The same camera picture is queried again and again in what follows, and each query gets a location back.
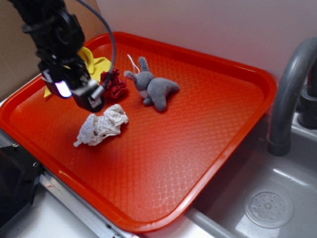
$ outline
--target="red crocheted cloth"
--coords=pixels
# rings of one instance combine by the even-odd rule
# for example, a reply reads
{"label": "red crocheted cloth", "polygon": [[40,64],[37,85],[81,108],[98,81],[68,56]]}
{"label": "red crocheted cloth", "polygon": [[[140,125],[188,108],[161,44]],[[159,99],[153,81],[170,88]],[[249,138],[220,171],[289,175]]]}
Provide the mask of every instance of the red crocheted cloth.
{"label": "red crocheted cloth", "polygon": [[[116,99],[128,90],[127,82],[124,79],[119,78],[119,74],[120,71],[117,68],[114,68],[112,71],[112,77],[107,85],[106,90],[104,91],[105,98]],[[100,84],[105,82],[107,76],[108,72],[101,73]]]}

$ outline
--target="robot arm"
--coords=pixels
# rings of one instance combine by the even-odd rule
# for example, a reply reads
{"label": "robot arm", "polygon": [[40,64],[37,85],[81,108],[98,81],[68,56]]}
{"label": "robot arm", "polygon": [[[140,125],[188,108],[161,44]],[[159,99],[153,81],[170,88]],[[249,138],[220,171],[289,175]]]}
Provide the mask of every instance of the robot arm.
{"label": "robot arm", "polygon": [[67,12],[63,0],[9,0],[26,23],[41,59],[39,69],[48,89],[61,98],[73,96],[76,104],[91,112],[99,111],[103,96],[91,95],[98,83],[90,78],[85,62],[77,55],[84,34],[75,15]]}

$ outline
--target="gray faucet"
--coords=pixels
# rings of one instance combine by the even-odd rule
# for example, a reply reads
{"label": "gray faucet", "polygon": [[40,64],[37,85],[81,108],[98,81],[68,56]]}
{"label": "gray faucet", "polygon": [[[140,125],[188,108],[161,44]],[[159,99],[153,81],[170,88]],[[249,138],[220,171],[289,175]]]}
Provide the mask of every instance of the gray faucet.
{"label": "gray faucet", "polygon": [[308,38],[299,45],[285,68],[267,135],[267,150],[273,155],[284,156],[290,151],[291,126],[296,108],[301,126],[317,128],[316,59],[317,37]]}

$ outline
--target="gray stuffed bunny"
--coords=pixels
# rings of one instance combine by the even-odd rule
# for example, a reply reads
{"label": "gray stuffed bunny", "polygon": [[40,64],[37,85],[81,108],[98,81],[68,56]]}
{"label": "gray stuffed bunny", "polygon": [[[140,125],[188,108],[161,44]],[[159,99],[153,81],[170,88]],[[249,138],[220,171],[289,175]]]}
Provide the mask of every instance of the gray stuffed bunny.
{"label": "gray stuffed bunny", "polygon": [[140,96],[144,98],[145,105],[154,104],[158,111],[165,111],[166,97],[169,93],[179,90],[178,84],[166,78],[155,78],[144,57],[139,58],[139,64],[142,70],[139,74],[125,71],[124,76],[134,81]]}

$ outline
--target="white wall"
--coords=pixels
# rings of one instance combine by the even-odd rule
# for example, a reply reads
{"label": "white wall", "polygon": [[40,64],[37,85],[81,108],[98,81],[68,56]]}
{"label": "white wall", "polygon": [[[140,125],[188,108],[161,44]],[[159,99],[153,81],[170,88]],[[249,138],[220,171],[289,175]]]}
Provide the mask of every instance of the white wall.
{"label": "white wall", "polygon": [[317,36],[316,0],[96,0],[123,31],[256,66],[279,81],[302,40]]}

